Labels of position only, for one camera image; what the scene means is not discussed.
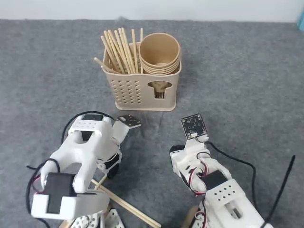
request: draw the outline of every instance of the chopstick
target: chopstick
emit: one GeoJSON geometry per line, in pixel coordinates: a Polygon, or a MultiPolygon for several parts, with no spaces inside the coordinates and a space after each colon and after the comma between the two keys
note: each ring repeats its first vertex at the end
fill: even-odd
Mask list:
{"type": "MultiPolygon", "coordinates": [[[[142,43],[142,41],[143,41],[143,29],[141,28],[141,43],[142,43]]],[[[142,62],[140,61],[140,63],[141,63],[141,73],[143,74],[142,62]]]]}
{"type": "Polygon", "coordinates": [[[135,64],[135,72],[138,73],[138,63],[137,63],[137,52],[136,52],[136,39],[135,39],[135,31],[131,30],[132,33],[132,41],[133,41],[133,55],[134,55],[134,64],[135,64]]]}
{"type": "MultiPolygon", "coordinates": [[[[95,185],[98,185],[98,182],[95,181],[94,179],[92,179],[92,183],[95,185]]],[[[111,200],[113,200],[114,202],[116,202],[117,204],[122,206],[123,208],[127,209],[132,214],[136,215],[138,218],[140,218],[141,220],[146,222],[151,227],[153,227],[153,228],[162,227],[162,225],[160,223],[158,223],[154,219],[148,217],[147,215],[145,215],[144,213],[142,213],[141,211],[139,211],[138,209],[133,207],[131,204],[129,204],[128,202],[124,201],[122,198],[120,198],[117,195],[115,195],[114,193],[112,193],[110,190],[105,188],[103,185],[100,185],[98,188],[100,190],[104,191],[110,197],[111,200]]]]}
{"type": "Polygon", "coordinates": [[[104,47],[105,47],[106,51],[107,51],[108,54],[109,54],[109,57],[110,57],[110,60],[112,61],[114,70],[118,72],[118,69],[117,69],[117,67],[116,67],[116,62],[115,62],[114,57],[113,57],[113,55],[112,55],[112,52],[111,52],[111,50],[110,50],[110,48],[109,48],[109,46],[108,46],[108,43],[106,42],[104,36],[101,36],[100,38],[101,38],[102,42],[104,43],[104,47]]]}
{"type": "Polygon", "coordinates": [[[126,55],[125,55],[125,53],[124,53],[124,49],[123,49],[122,43],[121,43],[121,41],[120,41],[118,32],[115,30],[115,31],[114,31],[114,34],[115,34],[115,37],[116,37],[116,39],[117,39],[118,47],[119,47],[120,52],[121,52],[121,55],[120,55],[120,56],[121,56],[121,58],[122,58],[122,60],[123,60],[123,63],[124,63],[124,65],[125,65],[125,68],[127,69],[128,74],[131,74],[131,71],[130,71],[130,68],[129,68],[129,65],[128,65],[128,61],[127,61],[127,59],[126,59],[126,55]]]}
{"type": "Polygon", "coordinates": [[[117,72],[117,71],[115,71],[115,70],[112,70],[111,68],[109,68],[106,64],[104,64],[99,58],[94,58],[94,61],[96,62],[96,63],[98,63],[103,69],[105,69],[106,71],[109,71],[109,72],[111,72],[111,73],[114,73],[114,74],[121,74],[121,73],[119,73],[119,72],[117,72]]]}
{"type": "Polygon", "coordinates": [[[132,68],[132,72],[135,73],[135,68],[134,68],[134,64],[133,64],[133,59],[132,59],[132,55],[131,55],[131,51],[130,51],[128,38],[127,38],[127,35],[125,33],[124,28],[121,28],[121,29],[122,29],[122,32],[123,32],[123,39],[124,39],[124,43],[125,43],[125,46],[126,46],[126,49],[127,49],[127,54],[128,54],[128,58],[130,60],[130,65],[131,65],[131,68],[132,68]]]}
{"type": "Polygon", "coordinates": [[[120,67],[120,69],[121,69],[121,72],[124,74],[123,65],[122,65],[122,63],[121,63],[121,61],[120,61],[120,58],[119,58],[117,52],[116,52],[116,48],[115,48],[115,46],[114,46],[114,42],[113,42],[113,40],[112,40],[111,37],[109,38],[109,41],[110,41],[110,45],[111,45],[111,47],[112,47],[112,50],[113,50],[113,52],[114,52],[115,58],[116,58],[116,60],[117,60],[117,62],[118,62],[118,65],[119,65],[119,67],[120,67]]]}

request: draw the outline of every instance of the black cable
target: black cable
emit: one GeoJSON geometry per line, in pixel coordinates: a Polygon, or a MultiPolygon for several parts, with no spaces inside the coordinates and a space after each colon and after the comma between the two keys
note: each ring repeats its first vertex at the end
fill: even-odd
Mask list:
{"type": "Polygon", "coordinates": [[[72,123],[73,120],[75,120],[78,116],[80,115],[84,115],[84,114],[88,114],[88,113],[96,113],[96,114],[100,114],[100,115],[103,115],[103,116],[106,116],[106,117],[109,117],[111,118],[112,120],[116,120],[114,119],[112,116],[106,114],[106,113],[102,113],[102,112],[99,112],[99,111],[85,111],[85,112],[82,112],[82,113],[78,113],[76,115],[74,115],[68,122],[67,124],[65,125],[64,129],[63,129],[63,132],[62,132],[62,135],[61,135],[61,144],[63,143],[64,141],[64,138],[65,138],[65,134],[66,134],[66,130],[68,128],[68,126],[72,123]]]}
{"type": "Polygon", "coordinates": [[[235,158],[229,154],[226,154],[225,152],[221,151],[219,148],[217,148],[212,142],[210,141],[206,141],[206,142],[201,142],[201,143],[205,143],[205,144],[209,144],[211,145],[217,152],[223,154],[224,156],[226,156],[227,158],[230,158],[232,160],[235,160],[236,162],[240,162],[240,163],[243,163],[245,165],[248,165],[252,168],[252,181],[251,181],[251,191],[252,191],[252,201],[253,201],[253,205],[254,207],[256,208],[256,210],[259,212],[259,209],[258,209],[258,206],[257,206],[257,199],[256,199],[256,189],[255,189],[255,182],[256,182],[256,168],[253,164],[247,162],[247,161],[244,161],[244,160],[241,160],[241,159],[238,159],[238,158],[235,158]]]}
{"type": "MultiPolygon", "coordinates": [[[[26,193],[25,193],[25,203],[27,206],[27,211],[29,214],[31,214],[31,207],[30,207],[30,201],[29,201],[29,194],[30,194],[30,187],[32,185],[32,183],[34,182],[34,179],[37,175],[37,173],[40,171],[40,169],[45,165],[45,163],[47,163],[47,161],[53,161],[56,166],[57,166],[57,171],[60,172],[60,166],[58,164],[58,162],[55,159],[49,158],[47,159],[45,162],[41,163],[34,171],[33,175],[31,176],[31,178],[29,179],[28,185],[27,185],[27,189],[26,189],[26,193]]],[[[39,220],[40,222],[44,223],[46,225],[47,228],[50,228],[49,224],[41,218],[35,218],[37,220],[39,220]]]]}
{"type": "Polygon", "coordinates": [[[88,222],[87,226],[85,227],[85,228],[88,228],[88,227],[89,227],[89,225],[90,225],[90,217],[88,217],[87,215],[85,215],[85,217],[87,218],[87,220],[89,220],[89,222],[88,222]]]}
{"type": "Polygon", "coordinates": [[[29,165],[27,165],[26,166],[28,169],[30,169],[30,170],[36,170],[37,168],[35,168],[35,167],[32,167],[32,166],[29,166],[29,165]]]}
{"type": "Polygon", "coordinates": [[[271,208],[271,210],[270,210],[270,213],[269,213],[269,215],[267,216],[267,218],[265,219],[265,222],[263,223],[263,225],[261,226],[261,228],[264,228],[264,226],[266,226],[266,224],[267,224],[268,222],[270,222],[270,220],[271,220],[271,218],[272,218],[272,216],[273,216],[273,214],[274,214],[274,211],[275,211],[275,209],[276,209],[276,207],[277,207],[277,205],[278,205],[278,203],[279,203],[279,200],[280,200],[280,198],[281,198],[281,196],[282,196],[282,193],[283,193],[283,191],[284,191],[285,185],[286,185],[286,183],[287,183],[287,180],[288,180],[289,174],[290,174],[290,172],[291,172],[291,169],[292,169],[292,167],[293,167],[293,165],[294,165],[294,162],[295,162],[295,155],[293,155],[292,158],[291,158],[291,160],[290,160],[288,169],[287,169],[287,171],[286,171],[286,173],[285,173],[284,180],[283,180],[283,182],[282,182],[282,186],[281,186],[281,188],[280,188],[280,191],[279,191],[278,195],[276,196],[275,203],[273,204],[273,206],[272,206],[272,208],[271,208]]]}
{"type": "Polygon", "coordinates": [[[209,157],[211,157],[211,154],[209,154],[209,153],[207,153],[207,152],[199,152],[199,153],[196,154],[196,158],[197,158],[197,159],[199,159],[199,155],[200,155],[201,153],[205,153],[205,154],[209,155],[209,157]]]}

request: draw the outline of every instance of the cable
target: cable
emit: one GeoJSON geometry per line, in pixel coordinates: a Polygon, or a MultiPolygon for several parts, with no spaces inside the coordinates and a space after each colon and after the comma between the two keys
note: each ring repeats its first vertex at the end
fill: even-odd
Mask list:
{"type": "MultiPolygon", "coordinates": [[[[33,175],[31,176],[31,178],[29,179],[29,182],[28,182],[28,185],[27,185],[27,189],[26,189],[26,193],[25,193],[25,203],[26,203],[26,206],[27,206],[27,211],[29,214],[31,214],[31,207],[30,207],[30,201],[29,201],[29,194],[30,194],[30,187],[32,186],[35,178],[36,178],[36,175],[37,173],[40,171],[40,169],[45,165],[45,163],[47,163],[47,161],[53,161],[56,166],[57,166],[57,171],[60,172],[60,166],[59,166],[59,163],[55,160],[55,159],[52,159],[52,158],[49,158],[47,160],[45,160],[45,162],[41,163],[37,168],[36,170],[34,171],[33,175]]],[[[41,219],[41,218],[35,218],[37,219],[38,221],[44,223],[46,225],[47,228],[50,228],[49,224],[44,220],[44,219],[41,219]]]]}
{"type": "Polygon", "coordinates": [[[109,117],[111,118],[112,120],[116,120],[114,119],[112,116],[106,114],[106,113],[102,113],[102,112],[99,112],[99,111],[85,111],[85,112],[82,112],[82,113],[78,113],[76,115],[74,115],[68,122],[67,124],[65,125],[64,129],[63,129],[63,132],[62,132],[62,135],[61,135],[61,144],[63,143],[64,141],[64,138],[65,138],[65,134],[66,134],[66,131],[67,131],[67,128],[68,126],[72,123],[73,120],[75,120],[78,116],[80,115],[84,115],[84,114],[88,114],[88,113],[96,113],[96,114],[100,114],[100,115],[103,115],[103,116],[106,116],[106,117],[109,117]]]}
{"type": "Polygon", "coordinates": [[[248,166],[250,166],[250,167],[252,168],[252,171],[253,171],[253,172],[252,172],[252,181],[251,181],[252,201],[253,201],[254,207],[255,207],[256,210],[259,212],[259,209],[258,209],[258,206],[257,206],[257,201],[256,201],[257,199],[256,199],[255,182],[256,182],[256,173],[257,173],[257,171],[256,171],[255,166],[254,166],[253,164],[247,162],[247,161],[244,161],[244,160],[235,158],[235,157],[233,157],[233,156],[231,156],[231,155],[229,155],[229,154],[226,154],[225,152],[223,152],[223,151],[221,151],[219,148],[217,148],[217,147],[216,147],[212,142],[210,142],[210,141],[202,142],[202,141],[198,140],[198,138],[195,138],[195,139],[196,139],[196,141],[198,141],[198,142],[200,142],[200,143],[205,143],[205,144],[211,145],[217,152],[223,154],[223,155],[226,156],[227,158],[230,158],[230,159],[232,159],[232,160],[235,160],[236,162],[243,163],[243,164],[248,165],[248,166]]]}
{"type": "Polygon", "coordinates": [[[85,215],[85,217],[87,218],[87,220],[88,220],[88,224],[87,224],[87,226],[85,227],[85,228],[88,228],[89,227],[89,225],[90,225],[90,217],[88,217],[87,215],[85,215]]]}
{"type": "Polygon", "coordinates": [[[30,169],[30,170],[36,170],[37,168],[35,168],[35,167],[32,167],[32,166],[29,166],[29,165],[27,165],[26,166],[28,169],[30,169]]]}
{"type": "Polygon", "coordinates": [[[193,193],[194,193],[196,196],[198,196],[198,195],[205,195],[205,194],[206,194],[205,192],[194,191],[194,190],[192,189],[192,187],[191,187],[192,176],[193,176],[193,174],[194,174],[194,172],[195,172],[196,169],[200,169],[200,170],[202,171],[202,173],[204,173],[204,171],[203,171],[201,168],[199,168],[199,167],[194,168],[194,169],[191,171],[190,176],[189,176],[189,180],[188,180],[189,188],[190,188],[191,191],[193,191],[193,193]]]}
{"type": "Polygon", "coordinates": [[[201,153],[205,153],[205,154],[209,155],[210,158],[212,158],[212,157],[211,157],[211,154],[209,154],[209,153],[207,153],[207,152],[199,152],[199,153],[197,153],[197,155],[196,155],[196,158],[197,158],[197,159],[199,159],[199,155],[200,155],[201,153]]]}
{"type": "Polygon", "coordinates": [[[261,226],[261,228],[264,228],[264,226],[266,226],[266,224],[268,222],[270,222],[273,214],[274,214],[274,211],[279,203],[279,200],[281,199],[281,196],[282,196],[282,193],[284,191],[284,188],[285,188],[285,185],[287,183],[287,180],[288,180],[288,177],[289,177],[289,174],[291,172],[291,169],[293,168],[293,165],[294,165],[294,162],[295,162],[295,155],[292,156],[291,160],[290,160],[290,163],[289,163],[289,166],[288,166],[288,169],[285,173],[285,176],[284,176],[284,179],[283,179],[283,182],[282,182],[282,186],[280,188],[280,191],[278,193],[278,195],[276,196],[276,199],[275,199],[275,203],[273,204],[271,210],[270,210],[270,213],[269,215],[267,216],[267,218],[265,219],[265,222],[263,223],[263,225],[261,226]]]}

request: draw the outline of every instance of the wire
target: wire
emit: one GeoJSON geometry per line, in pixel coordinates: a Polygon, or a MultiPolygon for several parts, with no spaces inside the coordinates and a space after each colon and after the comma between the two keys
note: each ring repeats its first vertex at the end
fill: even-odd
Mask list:
{"type": "Polygon", "coordinates": [[[261,226],[261,228],[264,228],[264,226],[266,226],[266,224],[268,222],[270,222],[270,220],[271,220],[271,218],[272,218],[272,216],[274,214],[274,211],[276,210],[276,207],[277,207],[277,205],[279,203],[279,200],[281,199],[282,193],[284,191],[284,188],[285,188],[285,185],[287,183],[287,180],[288,180],[289,174],[291,172],[291,169],[293,168],[294,162],[295,162],[295,155],[292,156],[292,158],[291,158],[291,160],[289,162],[288,169],[287,169],[287,171],[285,173],[285,176],[284,176],[284,179],[283,179],[280,191],[279,191],[278,195],[276,196],[275,203],[273,204],[273,206],[272,206],[272,208],[270,210],[270,213],[267,216],[267,218],[265,219],[265,222],[263,223],[263,225],[261,226]]]}
{"type": "Polygon", "coordinates": [[[30,170],[36,170],[35,167],[29,166],[29,165],[27,165],[26,167],[27,167],[28,169],[30,169],[30,170]]]}
{"type": "Polygon", "coordinates": [[[206,227],[206,223],[207,223],[207,212],[206,212],[206,207],[205,207],[204,202],[205,202],[205,199],[204,199],[203,202],[202,202],[204,211],[198,211],[198,212],[196,212],[195,215],[194,215],[195,219],[196,219],[196,220],[200,220],[200,221],[201,221],[201,219],[199,219],[197,216],[198,216],[198,215],[203,215],[203,216],[204,216],[202,228],[205,228],[205,227],[206,227]]]}
{"type": "Polygon", "coordinates": [[[193,174],[194,174],[194,172],[195,172],[196,169],[200,169],[200,170],[204,173],[204,171],[203,171],[201,168],[199,168],[199,167],[194,168],[194,169],[191,171],[190,176],[189,176],[189,180],[188,180],[189,188],[190,188],[191,191],[193,191],[193,193],[194,193],[196,196],[198,196],[198,195],[205,195],[205,194],[206,194],[205,192],[194,191],[194,190],[192,189],[192,187],[191,187],[192,176],[193,176],[193,174]]]}
{"type": "Polygon", "coordinates": [[[211,157],[211,154],[209,154],[209,153],[207,153],[207,152],[199,152],[199,153],[196,155],[196,158],[197,158],[197,159],[199,159],[199,155],[200,155],[201,153],[205,153],[205,154],[209,155],[209,157],[211,157]]]}
{"type": "Polygon", "coordinates": [[[85,217],[87,218],[87,220],[88,220],[88,224],[87,224],[87,226],[85,227],[85,228],[88,228],[89,227],[89,225],[90,225],[90,217],[88,217],[87,215],[85,215],[85,217]]]}
{"type": "MultiPolygon", "coordinates": [[[[30,201],[29,201],[30,187],[32,186],[33,182],[35,181],[37,173],[45,165],[45,163],[47,163],[47,161],[53,161],[56,164],[56,166],[57,166],[57,171],[60,172],[59,163],[55,159],[52,159],[52,158],[49,158],[49,159],[45,160],[45,162],[41,163],[36,168],[36,170],[34,171],[33,175],[29,179],[29,182],[28,182],[28,185],[27,185],[27,189],[26,189],[26,193],[25,193],[25,203],[26,203],[27,211],[28,211],[29,214],[31,214],[31,207],[30,207],[30,201]]],[[[41,219],[41,218],[35,218],[35,219],[37,219],[38,221],[44,223],[47,228],[50,228],[49,224],[44,219],[41,219]]]]}
{"type": "Polygon", "coordinates": [[[202,142],[200,140],[198,140],[197,138],[195,138],[196,141],[200,142],[200,143],[205,143],[205,144],[209,144],[211,145],[217,152],[223,154],[224,156],[226,156],[227,158],[230,158],[232,160],[235,160],[236,162],[240,162],[240,163],[243,163],[245,165],[248,165],[252,168],[252,181],[251,181],[251,191],[252,191],[252,201],[253,201],[253,205],[254,207],[256,208],[256,210],[259,212],[259,209],[258,209],[258,206],[257,206],[257,199],[256,199],[256,188],[255,188],[255,182],[256,182],[256,173],[257,173],[257,170],[255,168],[255,166],[247,161],[244,161],[244,160],[241,160],[241,159],[238,159],[238,158],[235,158],[229,154],[226,154],[225,152],[221,151],[219,148],[217,148],[212,142],[210,141],[206,141],[206,142],[202,142]]]}
{"type": "Polygon", "coordinates": [[[32,184],[33,190],[35,190],[36,193],[38,193],[38,194],[39,194],[39,193],[43,193],[43,190],[38,190],[38,189],[36,189],[36,187],[35,187],[35,185],[34,185],[35,182],[38,181],[39,179],[40,179],[40,175],[38,175],[37,177],[34,178],[34,181],[33,181],[33,184],[32,184]]]}
{"type": "Polygon", "coordinates": [[[82,113],[78,113],[78,114],[74,115],[74,116],[67,122],[67,124],[65,125],[65,127],[64,127],[64,129],[63,129],[63,132],[62,132],[62,135],[61,135],[61,144],[62,144],[63,141],[64,141],[64,138],[65,138],[65,134],[66,134],[67,128],[68,128],[68,126],[72,123],[72,121],[75,120],[78,116],[84,115],[84,114],[88,114],[88,113],[96,113],[96,114],[100,114],[100,115],[109,117],[109,118],[111,118],[112,120],[116,120],[116,119],[114,119],[112,116],[110,116],[110,115],[108,115],[108,114],[106,114],[106,113],[102,113],[102,112],[94,111],[94,110],[85,111],[85,112],[82,112],[82,113]]]}

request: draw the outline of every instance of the wooden chopstick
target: wooden chopstick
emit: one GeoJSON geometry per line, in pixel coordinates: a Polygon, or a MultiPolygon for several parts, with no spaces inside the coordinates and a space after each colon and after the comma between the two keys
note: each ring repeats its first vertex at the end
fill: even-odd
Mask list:
{"type": "Polygon", "coordinates": [[[103,69],[105,69],[106,71],[108,71],[108,72],[111,72],[111,73],[114,73],[114,74],[121,74],[121,73],[119,73],[119,72],[117,72],[117,71],[115,71],[115,70],[112,70],[111,68],[109,68],[106,64],[104,64],[99,58],[94,58],[94,61],[96,62],[96,63],[98,63],[103,69]]]}
{"type": "Polygon", "coordinates": [[[111,51],[111,54],[113,55],[113,50],[112,50],[112,48],[110,46],[109,36],[108,36],[108,33],[106,31],[104,31],[104,38],[105,38],[105,40],[106,40],[106,42],[107,42],[107,44],[109,46],[109,50],[111,51]]]}
{"type": "Polygon", "coordinates": [[[115,31],[114,31],[114,34],[115,34],[116,39],[117,39],[118,47],[119,47],[120,52],[121,52],[121,55],[120,55],[120,56],[121,56],[121,58],[122,58],[122,60],[123,60],[123,63],[124,63],[124,65],[125,65],[125,68],[127,69],[128,74],[131,74],[131,71],[130,71],[130,68],[129,68],[129,64],[128,64],[128,61],[127,61],[127,59],[126,59],[126,55],[125,55],[125,53],[124,53],[124,49],[123,49],[122,43],[121,43],[121,41],[120,41],[118,32],[115,30],[115,31]]]}
{"type": "Polygon", "coordinates": [[[129,46],[128,38],[127,38],[127,35],[125,33],[124,28],[122,28],[122,32],[123,32],[123,38],[124,38],[125,46],[126,46],[126,49],[127,49],[128,57],[129,57],[129,60],[130,60],[131,68],[132,68],[133,73],[135,73],[135,67],[134,67],[134,64],[133,64],[133,59],[132,59],[132,55],[131,55],[131,51],[130,51],[130,46],[129,46]]]}
{"type": "MultiPolygon", "coordinates": [[[[98,185],[98,182],[95,181],[94,179],[92,179],[92,183],[95,185],[98,185]]],[[[142,213],[141,211],[136,209],[134,206],[132,206],[128,202],[124,201],[122,198],[118,197],[114,193],[112,193],[110,190],[105,188],[103,185],[100,185],[98,188],[101,189],[102,191],[104,191],[110,197],[111,200],[113,200],[114,202],[116,202],[117,204],[122,206],[123,208],[127,209],[132,214],[136,215],[138,218],[140,218],[141,220],[143,220],[144,222],[149,224],[151,227],[153,227],[153,228],[162,227],[162,225],[160,223],[158,223],[154,219],[148,217],[147,215],[145,215],[144,213],[142,213]]]]}
{"type": "MultiPolygon", "coordinates": [[[[142,43],[142,41],[143,41],[143,29],[141,28],[141,43],[142,43]]],[[[140,63],[141,63],[141,73],[143,74],[143,65],[142,65],[142,62],[140,61],[140,63]]]]}
{"type": "Polygon", "coordinates": [[[133,74],[134,72],[132,70],[132,66],[131,66],[131,63],[130,63],[130,58],[129,58],[129,55],[128,55],[128,50],[127,50],[127,47],[126,47],[126,44],[125,44],[125,40],[124,40],[124,35],[123,35],[123,32],[122,32],[122,29],[119,28],[118,32],[119,32],[119,35],[120,35],[120,40],[122,41],[122,45],[123,45],[123,48],[124,48],[124,54],[125,54],[126,60],[128,62],[128,65],[129,65],[130,72],[131,72],[131,74],[133,74]]]}
{"type": "Polygon", "coordinates": [[[114,59],[114,57],[113,57],[113,55],[112,55],[112,52],[111,52],[111,50],[110,50],[110,48],[109,48],[108,43],[106,42],[104,36],[101,36],[100,38],[101,38],[102,42],[104,43],[104,47],[105,47],[106,51],[107,51],[108,54],[109,54],[109,57],[110,57],[110,60],[112,61],[114,70],[118,72],[119,70],[117,69],[115,59],[114,59]]]}
{"type": "Polygon", "coordinates": [[[132,41],[133,41],[133,55],[134,55],[134,64],[135,64],[135,72],[138,73],[138,63],[137,63],[137,46],[136,46],[136,39],[135,39],[135,30],[131,30],[132,33],[132,41]]]}
{"type": "Polygon", "coordinates": [[[111,47],[112,47],[112,50],[113,50],[113,52],[114,52],[114,56],[115,56],[115,58],[116,58],[116,60],[117,60],[117,62],[118,62],[118,65],[119,65],[120,69],[121,69],[121,72],[122,72],[123,74],[125,74],[123,65],[122,65],[122,63],[121,63],[121,61],[120,61],[120,58],[119,58],[117,52],[116,52],[116,47],[114,46],[114,43],[113,43],[111,37],[109,38],[109,41],[110,41],[110,45],[111,45],[111,47]]]}

